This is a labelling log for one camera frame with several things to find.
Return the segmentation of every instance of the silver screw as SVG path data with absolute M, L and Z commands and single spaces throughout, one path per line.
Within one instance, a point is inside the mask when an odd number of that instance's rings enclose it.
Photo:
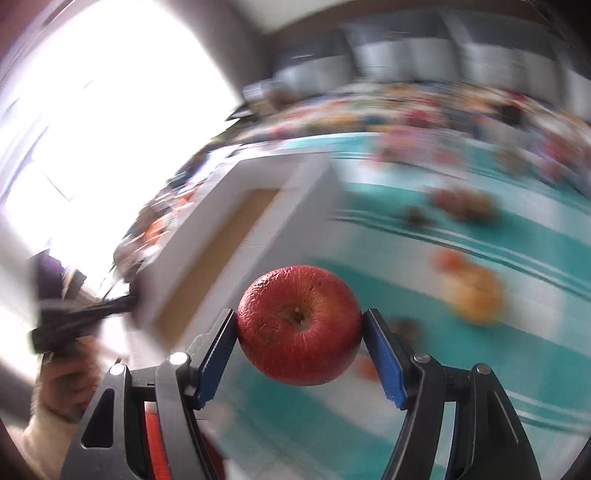
M 482 375 L 488 375 L 492 370 L 487 364 L 476 364 L 476 371 Z
M 185 352 L 175 352 L 168 359 L 173 365 L 182 365 L 187 361 L 189 356 Z
M 431 361 L 431 355 L 428 353 L 415 353 L 413 358 L 420 364 L 427 364 Z
M 115 364 L 109 369 L 111 375 L 121 375 L 123 372 L 125 372 L 124 364 Z

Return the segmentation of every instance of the human hand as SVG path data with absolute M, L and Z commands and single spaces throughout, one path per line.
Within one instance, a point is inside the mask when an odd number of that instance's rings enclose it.
M 41 404 L 64 420 L 79 421 L 100 383 L 95 339 L 78 339 L 72 355 L 53 355 L 42 364 L 40 380 Z

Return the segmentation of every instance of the blue gripper pad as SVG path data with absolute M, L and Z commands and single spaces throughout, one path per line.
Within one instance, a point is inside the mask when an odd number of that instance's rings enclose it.
M 230 354 L 238 338 L 236 330 L 236 314 L 232 313 L 228 321 L 222 326 L 217 338 L 208 352 L 199 376 L 199 386 L 195 392 L 195 400 L 199 409 L 213 398 L 217 386 L 226 369 Z
M 386 331 L 390 336 L 394 335 L 377 309 L 370 309 L 363 314 L 363 341 L 378 371 L 386 398 L 404 410 L 408 406 L 405 379 L 410 375 L 410 360 L 404 357 L 404 351 L 395 339 L 395 345 L 392 345 Z

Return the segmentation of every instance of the apple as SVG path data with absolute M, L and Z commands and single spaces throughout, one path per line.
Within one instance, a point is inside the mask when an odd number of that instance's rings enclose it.
M 238 306 L 238 340 L 264 374 L 291 385 L 320 385 L 353 362 L 361 309 L 339 277 L 319 267 L 279 268 L 255 280 Z

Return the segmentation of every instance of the teal and white striped tablecloth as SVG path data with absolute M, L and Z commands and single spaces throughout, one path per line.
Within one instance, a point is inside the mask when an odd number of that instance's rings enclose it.
M 472 144 L 467 181 L 496 196 L 497 224 L 471 226 L 431 211 L 432 227 L 412 229 L 402 209 L 426 205 L 426 186 L 445 178 L 356 161 L 371 144 L 371 134 L 292 142 L 331 148 L 346 182 L 309 262 L 344 279 L 364 310 L 417 319 L 424 332 L 418 347 L 442 364 L 488 363 L 524 424 L 543 478 L 560 478 L 591 433 L 591 203 L 533 178 L 505 177 L 491 167 L 493 153 Z M 472 326 L 449 310 L 430 263 L 439 245 L 500 273 L 508 296 L 500 325 Z M 352 369 L 326 385 L 289 387 L 260 374 L 236 347 L 204 416 L 248 478 L 353 480 L 381 477 L 404 413 L 378 383 Z M 434 480 L 444 478 L 453 416 L 448 404 Z

